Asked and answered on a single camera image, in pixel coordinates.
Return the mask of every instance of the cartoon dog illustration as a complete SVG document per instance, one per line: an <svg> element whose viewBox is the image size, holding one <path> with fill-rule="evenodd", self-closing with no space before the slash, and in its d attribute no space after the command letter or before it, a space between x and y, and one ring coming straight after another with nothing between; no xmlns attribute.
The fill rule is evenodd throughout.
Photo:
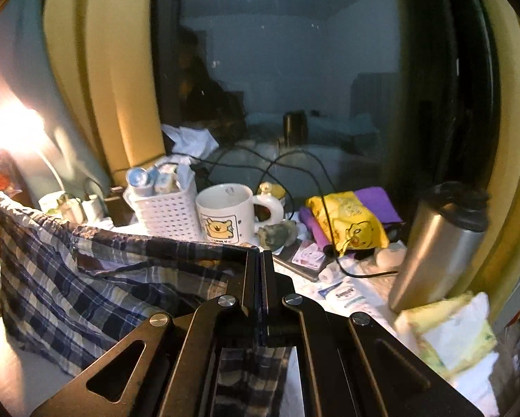
<svg viewBox="0 0 520 417"><path fill-rule="evenodd" d="M217 239L233 238L233 222L231 220L215 221L211 218L206 218L204 222L209 237Z"/></svg>
<svg viewBox="0 0 520 417"><path fill-rule="evenodd" d="M369 221L362 221L358 224L351 224L347 229L347 238L351 241L353 249L367 249L372 245L372 224Z"/></svg>

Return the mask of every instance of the thermos lid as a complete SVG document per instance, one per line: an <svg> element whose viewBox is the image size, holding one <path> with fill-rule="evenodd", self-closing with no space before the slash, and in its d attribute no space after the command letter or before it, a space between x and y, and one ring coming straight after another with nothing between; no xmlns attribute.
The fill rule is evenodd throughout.
<svg viewBox="0 0 520 417"><path fill-rule="evenodd" d="M430 189L424 199L451 224L471 232L488 229L488 194L461 182L445 182Z"/></svg>

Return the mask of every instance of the plaid fabric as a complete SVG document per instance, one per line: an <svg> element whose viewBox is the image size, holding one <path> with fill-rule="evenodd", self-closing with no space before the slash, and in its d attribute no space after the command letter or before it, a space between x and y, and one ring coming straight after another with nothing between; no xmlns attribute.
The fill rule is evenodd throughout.
<svg viewBox="0 0 520 417"><path fill-rule="evenodd" d="M0 307L9 334L77 375L158 311L225 292L227 248L76 226L0 198ZM224 350L216 415L278 415L290 349Z"/></svg>

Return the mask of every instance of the white plastic basket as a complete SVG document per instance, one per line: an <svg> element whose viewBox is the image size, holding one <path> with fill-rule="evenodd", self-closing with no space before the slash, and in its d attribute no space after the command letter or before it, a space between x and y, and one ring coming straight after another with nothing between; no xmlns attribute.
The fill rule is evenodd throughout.
<svg viewBox="0 0 520 417"><path fill-rule="evenodd" d="M202 241L202 229L196 211L196 183L178 193L138 197L127 201L148 235L182 241Z"/></svg>

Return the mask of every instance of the purple cloth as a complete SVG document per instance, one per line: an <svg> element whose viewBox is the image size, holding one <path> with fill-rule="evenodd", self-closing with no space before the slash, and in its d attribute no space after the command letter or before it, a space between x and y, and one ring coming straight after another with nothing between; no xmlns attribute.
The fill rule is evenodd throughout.
<svg viewBox="0 0 520 417"><path fill-rule="evenodd" d="M362 188L355 191L355 196L383 225L403 222L383 188Z"/></svg>
<svg viewBox="0 0 520 417"><path fill-rule="evenodd" d="M316 241L316 244L320 249L323 250L326 246L331 245L331 242L326 237L326 234L324 234L322 227L320 227L320 224L316 221L312 210L308 207L301 207L298 211L298 219L312 232L314 241Z"/></svg>

